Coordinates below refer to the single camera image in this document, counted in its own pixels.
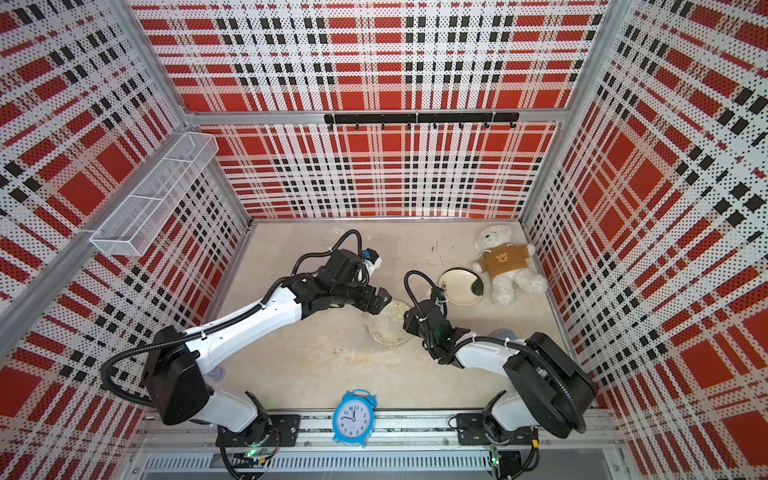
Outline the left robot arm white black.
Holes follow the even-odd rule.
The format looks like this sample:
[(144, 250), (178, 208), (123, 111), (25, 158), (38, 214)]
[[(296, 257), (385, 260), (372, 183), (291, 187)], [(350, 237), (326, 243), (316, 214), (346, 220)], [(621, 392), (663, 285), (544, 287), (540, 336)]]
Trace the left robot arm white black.
[[(100, 368), (103, 386), (123, 400), (154, 408), (166, 425), (192, 421), (217, 426), (220, 446), (265, 441), (276, 428), (255, 395), (219, 389), (207, 375), (257, 340), (317, 312), (351, 305), (377, 315), (392, 300), (386, 289), (370, 284), (382, 263), (375, 250), (339, 249), (323, 256), (327, 262), (316, 272), (281, 277), (246, 307), (186, 331), (165, 327), (152, 343), (113, 355)], [(137, 355), (146, 357), (140, 375), (144, 396), (113, 380), (113, 368)]]

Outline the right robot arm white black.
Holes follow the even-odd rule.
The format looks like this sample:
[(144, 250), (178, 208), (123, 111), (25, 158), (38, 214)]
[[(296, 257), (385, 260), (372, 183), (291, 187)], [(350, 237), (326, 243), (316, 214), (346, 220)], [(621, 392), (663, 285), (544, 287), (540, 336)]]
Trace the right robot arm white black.
[(587, 430), (585, 412), (598, 389), (577, 363), (548, 335), (521, 340), (508, 330), (478, 335), (451, 325), (447, 309), (425, 300), (403, 314), (403, 329), (422, 340), (439, 365), (475, 369), (506, 377), (509, 391), (493, 397), (480, 414), (488, 441), (510, 444), (514, 433), (540, 427), (566, 439)]

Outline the grey blue oval dish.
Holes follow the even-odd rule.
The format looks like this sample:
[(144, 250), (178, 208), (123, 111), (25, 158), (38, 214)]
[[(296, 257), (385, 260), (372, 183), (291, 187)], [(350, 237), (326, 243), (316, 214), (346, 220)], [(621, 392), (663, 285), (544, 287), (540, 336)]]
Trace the grey blue oval dish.
[(508, 328), (500, 328), (497, 330), (494, 330), (489, 333), (490, 337), (497, 338), (500, 340), (515, 340), (517, 339), (517, 335), (515, 332)]

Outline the white teddy bear brown shirt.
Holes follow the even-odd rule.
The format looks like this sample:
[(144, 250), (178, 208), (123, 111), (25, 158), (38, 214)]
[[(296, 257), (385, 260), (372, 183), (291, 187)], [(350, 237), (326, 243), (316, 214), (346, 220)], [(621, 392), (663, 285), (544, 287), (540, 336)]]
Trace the white teddy bear brown shirt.
[(491, 300), (496, 306), (511, 306), (517, 289), (533, 295), (547, 292), (546, 278), (529, 266), (535, 247), (513, 243), (511, 226), (497, 224), (485, 228), (474, 245), (478, 258), (471, 264), (471, 270), (488, 275)]

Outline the blue alarm clock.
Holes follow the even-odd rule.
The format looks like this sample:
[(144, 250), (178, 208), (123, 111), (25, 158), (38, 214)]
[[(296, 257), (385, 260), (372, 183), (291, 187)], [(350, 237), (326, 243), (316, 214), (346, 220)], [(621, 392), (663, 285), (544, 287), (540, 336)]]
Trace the blue alarm clock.
[(376, 396), (369, 391), (347, 391), (332, 417), (333, 441), (365, 447), (375, 428), (376, 408)]

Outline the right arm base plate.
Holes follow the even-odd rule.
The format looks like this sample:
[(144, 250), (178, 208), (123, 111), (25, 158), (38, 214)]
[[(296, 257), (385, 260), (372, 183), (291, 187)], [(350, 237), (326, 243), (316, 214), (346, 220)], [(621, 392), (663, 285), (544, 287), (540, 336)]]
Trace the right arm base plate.
[(538, 440), (538, 430), (522, 427), (504, 430), (489, 415), (478, 412), (459, 413), (449, 420), (462, 446), (525, 446)]

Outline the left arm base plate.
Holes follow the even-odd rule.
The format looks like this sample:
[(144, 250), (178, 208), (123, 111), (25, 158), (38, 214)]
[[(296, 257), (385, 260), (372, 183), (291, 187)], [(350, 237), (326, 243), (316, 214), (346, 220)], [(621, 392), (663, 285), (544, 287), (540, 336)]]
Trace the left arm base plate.
[(268, 415), (257, 417), (241, 432), (219, 428), (217, 447), (293, 447), (300, 426), (300, 415)]

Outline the black hook rail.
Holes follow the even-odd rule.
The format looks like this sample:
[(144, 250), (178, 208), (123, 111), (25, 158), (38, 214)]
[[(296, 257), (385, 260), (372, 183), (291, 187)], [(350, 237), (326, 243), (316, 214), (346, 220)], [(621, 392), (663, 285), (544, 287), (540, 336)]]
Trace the black hook rail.
[(384, 126), (395, 124), (466, 124), (479, 123), (482, 125), (491, 123), (515, 124), (520, 120), (519, 112), (440, 112), (440, 113), (386, 113), (386, 114), (325, 114), (326, 125), (352, 125), (359, 127), (364, 124), (381, 124)]

